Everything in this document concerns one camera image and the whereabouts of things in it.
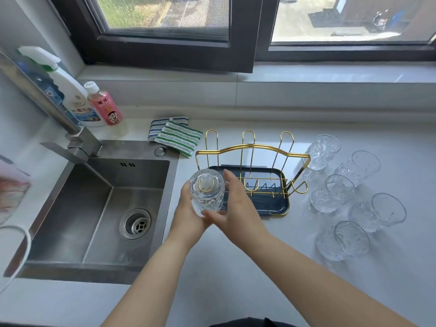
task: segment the faucet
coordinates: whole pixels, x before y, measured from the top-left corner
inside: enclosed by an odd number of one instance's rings
[[[75,164],[86,163],[90,156],[100,155],[102,144],[90,130],[75,125],[2,49],[0,49],[0,71],[68,132],[65,136],[70,141],[67,149],[54,142],[42,142],[41,145]]]

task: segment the sink button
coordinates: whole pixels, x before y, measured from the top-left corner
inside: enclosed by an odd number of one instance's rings
[[[162,157],[165,154],[166,154],[166,149],[163,147],[156,148],[154,151],[154,155],[156,157]]]

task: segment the pink label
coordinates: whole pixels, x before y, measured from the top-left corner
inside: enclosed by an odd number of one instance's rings
[[[118,107],[107,92],[105,97],[100,100],[90,101],[90,103],[108,125],[115,125],[123,120],[123,115],[119,112]]]

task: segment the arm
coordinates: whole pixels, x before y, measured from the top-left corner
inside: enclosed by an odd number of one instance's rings
[[[188,182],[182,188],[170,233],[102,327],[163,327],[189,250],[210,222],[193,210]]]
[[[227,214],[203,211],[283,292],[311,327],[415,326],[272,236],[241,181],[225,171]]]

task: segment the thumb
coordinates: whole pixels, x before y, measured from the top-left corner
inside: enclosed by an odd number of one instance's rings
[[[210,211],[210,210],[203,210],[201,214],[204,215],[205,219],[210,220],[212,223],[217,225],[218,228],[220,229],[227,219],[226,215],[219,214],[215,211]]]

